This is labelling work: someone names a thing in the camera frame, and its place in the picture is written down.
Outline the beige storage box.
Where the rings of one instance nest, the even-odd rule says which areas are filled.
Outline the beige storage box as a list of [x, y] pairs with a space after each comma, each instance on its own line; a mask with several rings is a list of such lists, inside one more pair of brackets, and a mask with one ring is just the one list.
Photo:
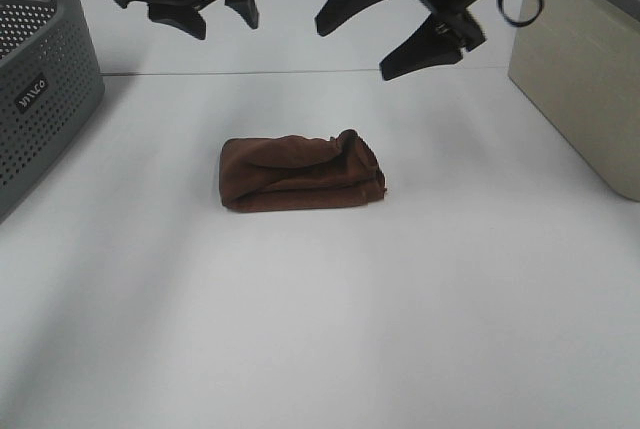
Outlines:
[[639, 17], [610, 0], [545, 0], [508, 76], [617, 194], [639, 198]]

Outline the brown towel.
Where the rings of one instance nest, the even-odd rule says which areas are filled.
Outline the brown towel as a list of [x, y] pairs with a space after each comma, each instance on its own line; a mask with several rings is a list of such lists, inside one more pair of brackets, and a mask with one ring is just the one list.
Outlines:
[[235, 138], [219, 159], [219, 195], [240, 213], [335, 209], [382, 200], [386, 180], [353, 129], [329, 139]]

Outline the grey perforated laundry basket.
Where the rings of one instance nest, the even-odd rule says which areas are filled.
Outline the grey perforated laundry basket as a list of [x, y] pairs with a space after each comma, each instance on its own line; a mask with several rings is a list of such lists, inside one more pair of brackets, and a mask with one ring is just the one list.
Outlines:
[[105, 93], [81, 0], [1, 0], [1, 214], [61, 158]]

